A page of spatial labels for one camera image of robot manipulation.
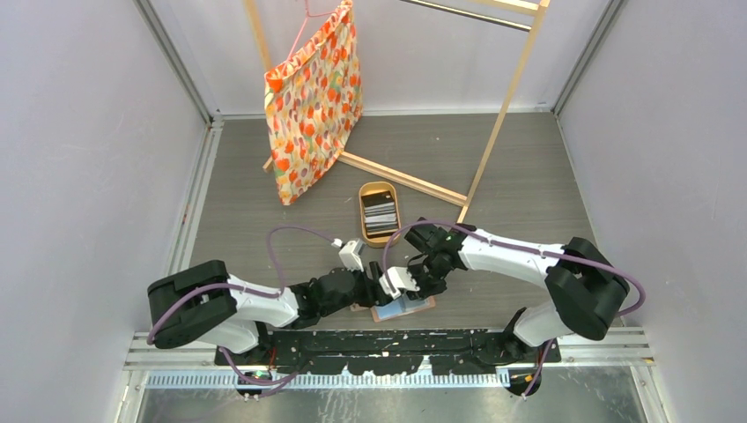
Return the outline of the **pink leather card holder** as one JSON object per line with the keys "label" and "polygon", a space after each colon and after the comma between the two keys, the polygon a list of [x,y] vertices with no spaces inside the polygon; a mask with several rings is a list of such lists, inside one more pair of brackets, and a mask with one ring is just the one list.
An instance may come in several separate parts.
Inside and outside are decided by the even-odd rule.
{"label": "pink leather card holder", "polygon": [[436,300],[434,297],[429,297],[424,300],[410,300],[407,296],[402,296],[385,306],[363,308],[359,305],[352,305],[350,306],[350,310],[353,312],[369,310],[372,314],[373,320],[376,323],[380,323],[435,307]]}

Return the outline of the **tan oval card tray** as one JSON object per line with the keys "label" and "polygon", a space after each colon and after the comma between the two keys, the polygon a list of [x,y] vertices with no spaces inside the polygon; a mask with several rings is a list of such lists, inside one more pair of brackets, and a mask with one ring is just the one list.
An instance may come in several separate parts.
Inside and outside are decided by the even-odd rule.
{"label": "tan oval card tray", "polygon": [[359,189],[359,216],[363,241],[382,249],[402,227],[396,188],[389,182],[367,182]]}

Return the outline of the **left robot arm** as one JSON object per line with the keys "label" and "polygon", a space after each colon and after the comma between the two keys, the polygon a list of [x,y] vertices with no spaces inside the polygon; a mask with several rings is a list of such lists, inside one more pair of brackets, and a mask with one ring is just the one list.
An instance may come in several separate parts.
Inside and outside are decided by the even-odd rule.
{"label": "left robot arm", "polygon": [[159,349],[209,343],[258,365],[270,353],[262,324],[305,329],[351,305],[383,306],[398,295],[376,262],[368,271],[335,268],[308,282],[271,288],[237,278],[224,262],[211,260],[150,284],[147,342]]}

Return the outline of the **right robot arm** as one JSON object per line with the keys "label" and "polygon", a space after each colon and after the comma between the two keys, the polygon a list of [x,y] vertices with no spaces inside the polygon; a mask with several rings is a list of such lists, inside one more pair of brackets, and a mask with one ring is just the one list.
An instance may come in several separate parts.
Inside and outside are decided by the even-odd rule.
{"label": "right robot arm", "polygon": [[532,243],[475,226],[445,228],[421,219],[404,239],[420,254],[408,272],[417,292],[426,297],[444,292],[447,276],[455,270],[498,273],[549,294],[544,304],[519,309],[499,335],[499,349],[514,361],[525,361],[538,346],[568,334],[604,339],[631,289],[632,281],[580,237],[560,244]]}

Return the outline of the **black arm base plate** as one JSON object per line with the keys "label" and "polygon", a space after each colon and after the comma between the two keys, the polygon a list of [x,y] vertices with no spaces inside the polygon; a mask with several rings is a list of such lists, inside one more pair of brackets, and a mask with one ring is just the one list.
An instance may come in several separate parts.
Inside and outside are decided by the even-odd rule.
{"label": "black arm base plate", "polygon": [[214,362],[264,366],[281,375],[487,375],[497,367],[534,367],[542,346],[525,346],[499,330],[259,330],[214,340]]}

